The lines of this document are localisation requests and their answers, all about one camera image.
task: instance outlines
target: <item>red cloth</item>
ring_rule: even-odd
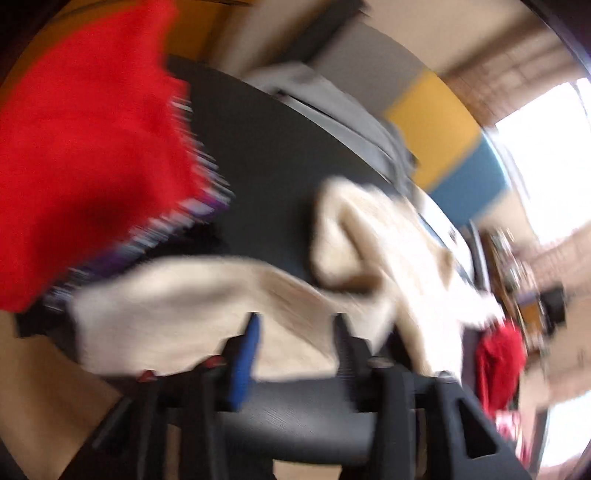
[[[68,267],[200,198],[163,68],[171,0],[146,0],[66,38],[0,112],[0,309],[21,311]]]
[[[513,398],[526,360],[521,332],[510,321],[480,340],[476,349],[478,398],[489,417],[494,418]]]

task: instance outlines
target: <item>window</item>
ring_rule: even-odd
[[[579,456],[591,439],[591,392],[559,403],[548,413],[546,445],[540,468]]]
[[[541,243],[591,220],[591,83],[563,83],[496,124]]]

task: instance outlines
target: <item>yellow wall panel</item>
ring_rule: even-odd
[[[196,0],[177,0],[178,18],[168,36],[167,51],[192,60],[200,60],[207,38],[228,5]]]
[[[480,140],[479,125],[431,70],[425,70],[384,116],[399,127],[417,157],[414,181],[423,190],[436,187]]]

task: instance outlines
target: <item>wooden furniture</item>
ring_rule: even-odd
[[[490,232],[481,233],[480,238],[491,278],[491,292],[501,304],[507,318],[521,330],[528,355],[538,357],[545,350],[546,328],[544,310],[537,292],[531,292],[528,300],[520,299],[523,296],[517,296],[517,289],[508,285],[508,266],[515,262],[512,253],[508,250],[500,251]]]

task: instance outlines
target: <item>cream cloth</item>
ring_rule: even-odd
[[[311,263],[327,290],[266,263],[228,257],[156,260],[85,288],[71,306],[80,361],[99,375],[184,371],[237,334],[248,312],[260,312],[255,377],[318,377],[336,370],[332,317],[342,312],[374,350],[396,321],[417,372],[448,370],[460,378],[463,326],[502,316],[492,296],[461,280],[410,203],[373,187],[326,182]]]

